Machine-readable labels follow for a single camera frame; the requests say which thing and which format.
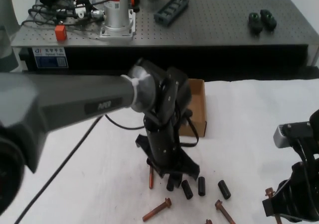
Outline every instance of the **silver cylinder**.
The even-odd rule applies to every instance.
[[[123,30],[130,25],[128,0],[112,0],[104,3],[106,21],[112,30]]]

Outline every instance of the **brown cardboard box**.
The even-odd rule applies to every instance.
[[[199,137],[204,137],[206,132],[206,99],[205,99],[205,84],[203,80],[189,79],[191,90],[191,102],[188,109],[193,111],[191,117]],[[182,125],[179,129],[179,135],[195,136],[189,125]]]

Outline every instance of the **white tablecloth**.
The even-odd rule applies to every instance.
[[[289,178],[300,159],[291,148],[277,149],[273,134],[277,125],[309,120],[319,109],[319,80],[210,82],[205,89],[206,137],[197,147],[185,148],[206,178],[205,197],[189,177],[194,193],[189,201],[181,188],[166,190],[167,176],[156,175],[150,190],[146,156],[135,145],[145,132],[122,130],[103,118],[21,223],[141,224],[144,214],[170,197],[171,209],[150,224],[203,224],[206,219],[227,224],[214,206],[223,200],[217,183],[224,179],[232,193],[224,206],[238,224],[274,224],[264,213],[265,189],[276,189]],[[143,115],[132,110],[110,117],[126,126],[143,124]],[[26,169],[21,191],[0,217],[1,224],[14,222],[92,122],[49,135],[38,171]]]

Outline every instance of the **label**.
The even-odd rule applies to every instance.
[[[84,106],[85,114],[103,113],[110,109],[117,108],[123,102],[122,98],[115,98],[111,100],[102,100],[93,103],[88,103]]]
[[[33,47],[32,50],[38,68],[68,68],[63,47]]]
[[[104,6],[110,9],[120,9],[120,0],[107,1]]]

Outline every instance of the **black connector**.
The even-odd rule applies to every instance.
[[[205,178],[198,178],[198,194],[203,197],[206,195],[206,186],[205,186]]]
[[[248,25],[252,33],[258,35],[263,30],[263,24],[261,23],[258,13],[252,12],[248,16]]]
[[[191,191],[188,181],[187,180],[182,181],[181,187],[184,190],[186,199],[187,200],[191,199],[193,197],[193,192]]]
[[[154,14],[156,23],[169,26],[187,7],[189,0],[170,0]]]
[[[221,180],[218,183],[218,187],[219,187],[219,190],[221,191],[221,194],[223,195],[224,199],[226,199],[226,200],[229,199],[231,196],[231,193],[230,193],[224,180]]]
[[[261,21],[269,31],[273,31],[277,26],[274,16],[266,9],[260,10]]]
[[[168,181],[167,181],[167,185],[166,185],[166,189],[170,192],[172,192],[174,190],[174,181],[172,179],[172,175],[170,174]]]

